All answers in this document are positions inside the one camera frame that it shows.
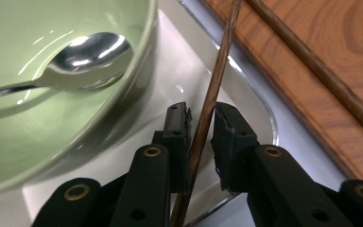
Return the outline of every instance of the ceramic bowl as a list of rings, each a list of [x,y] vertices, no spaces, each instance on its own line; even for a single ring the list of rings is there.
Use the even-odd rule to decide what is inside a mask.
[[[142,107],[153,63],[155,0],[0,1],[0,86],[32,80],[64,45],[101,31],[130,41],[133,59],[115,84],[88,92],[41,88],[0,97],[0,191],[86,148],[124,136]]]

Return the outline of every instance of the spoon bowl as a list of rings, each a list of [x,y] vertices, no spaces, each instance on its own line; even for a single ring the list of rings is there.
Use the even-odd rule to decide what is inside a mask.
[[[132,56],[124,36],[111,32],[82,36],[64,47],[39,78],[0,87],[0,96],[41,87],[60,91],[100,88],[120,79]]]

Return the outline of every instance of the chopstick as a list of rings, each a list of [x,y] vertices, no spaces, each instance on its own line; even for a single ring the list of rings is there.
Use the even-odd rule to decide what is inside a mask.
[[[363,127],[363,100],[311,51],[261,0],[246,0]]]
[[[217,95],[219,93],[220,84],[223,78],[223,72],[226,67],[229,51],[232,45],[232,36],[235,24],[237,22],[238,12],[240,11],[241,0],[233,0],[233,5],[229,14],[228,23],[226,25],[222,42],[216,58],[213,75],[208,86],[207,94],[204,99],[201,114],[199,116],[199,123],[197,125],[196,133],[193,139],[193,144],[190,150],[189,165],[191,188],[186,195],[179,194],[176,198],[175,205],[170,219],[170,226],[182,227],[184,219],[187,214],[188,204],[191,199],[194,183],[196,181],[197,172],[199,168],[199,160],[201,158],[202,150],[208,136],[208,130],[211,124],[212,115],[216,105]]]

